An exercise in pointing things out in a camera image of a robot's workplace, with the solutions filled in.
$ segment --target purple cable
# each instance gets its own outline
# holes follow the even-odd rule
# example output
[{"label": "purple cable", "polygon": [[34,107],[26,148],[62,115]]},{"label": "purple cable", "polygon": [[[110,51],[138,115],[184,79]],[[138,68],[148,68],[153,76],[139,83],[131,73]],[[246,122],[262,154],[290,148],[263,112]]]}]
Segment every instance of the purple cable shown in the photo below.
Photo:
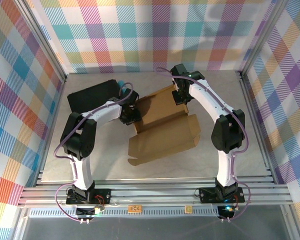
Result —
[{"label": "purple cable", "polygon": [[65,183],[65,184],[61,185],[60,187],[58,187],[58,189],[55,191],[54,200],[55,200],[55,203],[57,204],[57,206],[59,207],[59,209],[61,210],[61,212],[63,212],[68,218],[70,218],[70,219],[72,219],[72,220],[74,220],[74,221],[81,222],[79,219],[77,219],[77,218],[75,218],[75,217],[69,215],[68,213],[66,213],[65,210],[62,209],[62,207],[61,207],[60,204],[58,203],[57,195],[58,195],[59,190],[62,189],[63,187],[65,187],[65,186],[70,186],[70,185],[73,185],[73,184],[76,183],[76,181],[77,181],[77,179],[78,179],[78,172],[77,172],[77,168],[76,168],[76,165],[75,165],[75,160],[74,160],[73,158],[68,157],[68,156],[59,156],[59,155],[57,155],[57,152],[58,152],[58,150],[61,148],[61,146],[62,146],[63,144],[65,144],[66,141],[67,141],[67,140],[68,140],[68,139],[76,132],[76,130],[78,130],[78,128],[84,123],[84,121],[87,120],[92,114],[95,114],[97,111],[100,111],[101,109],[105,109],[105,108],[111,107],[111,106],[113,106],[113,105],[120,104],[120,103],[124,102],[125,100],[127,100],[127,99],[131,96],[131,94],[132,94],[132,92],[133,92],[133,90],[134,90],[134,86],[132,85],[131,82],[126,82],[125,84],[123,84],[123,85],[121,86],[121,88],[120,88],[120,93],[121,93],[121,91],[122,91],[122,89],[123,89],[123,87],[124,87],[125,85],[130,85],[130,86],[131,86],[131,91],[129,92],[129,94],[128,94],[126,97],[124,97],[123,99],[120,99],[120,100],[117,101],[117,102],[111,103],[111,104],[109,104],[109,105],[102,105],[102,106],[99,106],[99,107],[93,109],[92,111],[90,111],[89,114],[88,114],[87,116],[85,116],[85,117],[84,117],[84,118],[83,118],[83,119],[75,126],[75,128],[74,128],[74,129],[73,129],[73,130],[72,130],[72,131],[71,131],[71,132],[70,132],[70,133],[69,133],[69,134],[68,134],[68,135],[60,142],[60,144],[55,148],[55,150],[54,150],[54,152],[53,152],[53,155],[54,155],[57,159],[69,159],[69,160],[71,161],[71,164],[73,164],[74,181],[73,181],[73,182],[70,182],[70,183]]},{"label": "purple cable", "polygon": [[[162,70],[163,72],[168,72],[169,75],[164,74],[164,73],[161,73],[161,72],[159,72],[158,70]],[[238,184],[244,185],[244,186],[248,189],[248,199],[247,199],[246,205],[243,207],[243,210],[242,210],[238,215],[232,217],[231,219],[234,220],[234,219],[240,217],[240,216],[245,212],[245,210],[247,209],[247,207],[248,207],[248,205],[249,205],[249,202],[250,202],[250,199],[251,199],[251,190],[250,190],[249,186],[248,186],[247,184],[245,184],[244,182],[238,181],[238,179],[237,179],[236,176],[235,176],[235,170],[234,170],[234,168],[235,168],[235,157],[236,157],[236,155],[237,155],[237,154],[242,154],[242,153],[244,153],[245,151],[247,151],[247,149],[248,149],[248,147],[249,147],[249,139],[248,139],[248,134],[247,134],[247,132],[246,132],[245,127],[244,127],[243,124],[240,122],[240,120],[237,118],[237,116],[236,116],[232,111],[230,111],[230,110],[229,110],[229,109],[228,109],[228,108],[227,108],[227,107],[226,107],[226,106],[218,99],[218,97],[217,97],[216,95],[213,94],[213,92],[212,92],[209,88],[207,88],[206,86],[204,86],[203,84],[201,84],[201,83],[198,82],[197,80],[194,80],[194,79],[192,79],[192,78],[190,78],[190,77],[187,77],[187,76],[174,76],[174,75],[171,74],[171,72],[170,72],[168,69],[165,69],[165,68],[163,68],[163,67],[157,67],[157,68],[155,69],[155,72],[156,72],[157,74],[159,74],[159,75],[164,76],[164,77],[172,78],[174,84],[176,84],[174,79],[185,79],[185,80],[189,80],[189,81],[191,81],[191,82],[193,82],[193,83],[199,85],[199,86],[202,87],[205,91],[207,91],[207,92],[210,94],[210,96],[211,96],[214,100],[216,100],[216,102],[217,102],[222,108],[224,108],[224,110],[225,110],[227,113],[229,113],[229,114],[234,118],[234,120],[238,123],[238,125],[239,125],[240,128],[242,129],[242,132],[243,132],[243,134],[244,134],[244,138],[245,138],[245,140],[246,140],[246,145],[245,145],[244,149],[238,150],[238,151],[234,151],[234,152],[232,153],[231,160],[230,160],[230,174],[231,174],[231,177],[232,177],[233,180],[235,180]]]}]

